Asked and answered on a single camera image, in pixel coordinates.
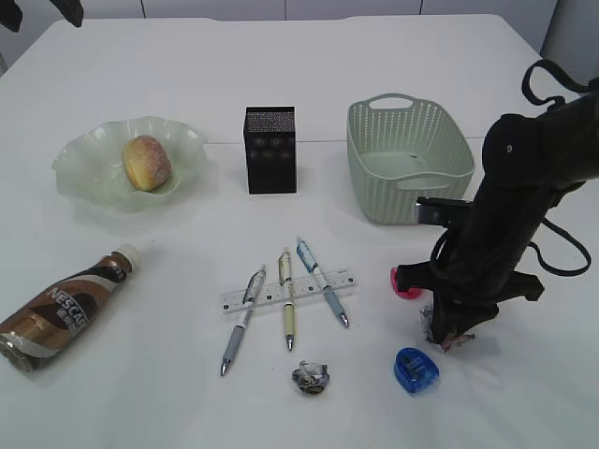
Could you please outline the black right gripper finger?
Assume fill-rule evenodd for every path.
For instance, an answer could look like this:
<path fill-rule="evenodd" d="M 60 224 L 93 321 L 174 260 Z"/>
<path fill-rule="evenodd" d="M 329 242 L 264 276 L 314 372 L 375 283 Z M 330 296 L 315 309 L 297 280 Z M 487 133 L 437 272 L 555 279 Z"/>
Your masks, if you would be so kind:
<path fill-rule="evenodd" d="M 496 311 L 475 311 L 457 314 L 453 319 L 454 335 L 456 337 L 465 335 L 473 327 L 493 320 L 496 316 Z"/>
<path fill-rule="evenodd" d="M 452 310 L 440 298 L 432 302 L 430 333 L 435 344 L 446 344 L 457 336 Z"/>

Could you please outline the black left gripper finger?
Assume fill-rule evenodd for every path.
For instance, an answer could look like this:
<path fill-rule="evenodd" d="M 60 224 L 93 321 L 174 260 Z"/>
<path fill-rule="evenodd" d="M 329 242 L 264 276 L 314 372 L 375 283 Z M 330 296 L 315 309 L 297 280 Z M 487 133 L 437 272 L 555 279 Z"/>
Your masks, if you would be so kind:
<path fill-rule="evenodd" d="M 0 22 L 11 32 L 20 30 L 22 10 L 14 0 L 0 0 Z"/>
<path fill-rule="evenodd" d="M 80 0 L 51 0 L 63 18 L 75 27 L 81 27 L 83 6 Z"/>

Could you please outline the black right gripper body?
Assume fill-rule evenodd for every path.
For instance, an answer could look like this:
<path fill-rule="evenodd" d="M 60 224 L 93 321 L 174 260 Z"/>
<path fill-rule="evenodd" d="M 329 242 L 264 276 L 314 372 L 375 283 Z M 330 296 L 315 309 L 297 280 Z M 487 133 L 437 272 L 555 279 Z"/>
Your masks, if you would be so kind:
<path fill-rule="evenodd" d="M 462 226 L 447 228 L 425 262 L 397 267 L 400 291 L 430 290 L 454 316 L 499 312 L 498 304 L 524 297 L 536 301 L 544 286 L 515 270 L 544 218 L 542 192 L 506 189 L 484 179 Z"/>

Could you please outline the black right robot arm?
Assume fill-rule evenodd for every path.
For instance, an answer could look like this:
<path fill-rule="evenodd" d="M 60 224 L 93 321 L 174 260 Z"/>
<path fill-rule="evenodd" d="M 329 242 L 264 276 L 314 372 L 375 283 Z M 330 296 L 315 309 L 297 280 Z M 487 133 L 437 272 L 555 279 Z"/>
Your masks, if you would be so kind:
<path fill-rule="evenodd" d="M 598 94 L 555 99 L 536 118 L 503 115 L 486 135 L 482 162 L 473 200 L 417 199 L 418 222 L 445 232 L 429 261 L 396 271 L 399 291 L 432 292 L 428 338 L 442 346 L 494 319 L 499 303 L 543 294 L 538 278 L 516 266 L 548 210 L 598 176 Z"/>

